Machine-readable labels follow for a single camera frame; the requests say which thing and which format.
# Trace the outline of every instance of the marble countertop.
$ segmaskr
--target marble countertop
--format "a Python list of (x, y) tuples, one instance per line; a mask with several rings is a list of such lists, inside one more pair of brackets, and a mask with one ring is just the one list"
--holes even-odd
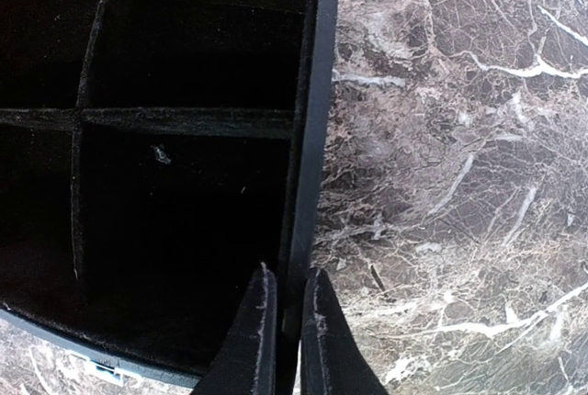
[(340, 0), (315, 263), (394, 394), (588, 390), (588, 0)]

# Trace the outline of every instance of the black tray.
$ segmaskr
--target black tray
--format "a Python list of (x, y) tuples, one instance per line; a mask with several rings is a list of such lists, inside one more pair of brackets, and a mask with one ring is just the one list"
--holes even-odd
[(336, 0), (0, 0), (3, 317), (193, 386), (251, 274), (300, 338)]

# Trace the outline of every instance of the gray marble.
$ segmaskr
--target gray marble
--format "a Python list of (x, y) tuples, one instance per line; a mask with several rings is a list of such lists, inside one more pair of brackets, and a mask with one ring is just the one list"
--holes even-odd
[(588, 0), (340, 0), (315, 262), (395, 394), (588, 391)]

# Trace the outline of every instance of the compartment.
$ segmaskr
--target compartment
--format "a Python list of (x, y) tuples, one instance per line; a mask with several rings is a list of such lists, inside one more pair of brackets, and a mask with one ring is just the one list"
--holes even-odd
[(71, 146), (67, 132), (0, 126), (0, 296), (41, 320), (74, 294)]
[(0, 0), (0, 107), (73, 107), (98, 0)]
[(288, 142), (95, 127), (81, 162), (90, 295), (76, 326), (147, 362), (207, 367), (249, 276), (277, 264)]
[(304, 0), (108, 0), (94, 107), (294, 106)]

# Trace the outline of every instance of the square compartment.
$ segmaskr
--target square compartment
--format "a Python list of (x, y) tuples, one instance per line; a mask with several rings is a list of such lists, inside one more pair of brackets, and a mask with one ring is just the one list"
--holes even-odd
[(108, 0), (86, 104), (293, 109), (304, 0)]
[(0, 0), (0, 107), (73, 107), (98, 0)]
[(0, 288), (50, 319), (74, 295), (69, 133), (0, 127)]
[(119, 353), (201, 373), (260, 262), (277, 265), (287, 141), (89, 130), (82, 148), (89, 311)]

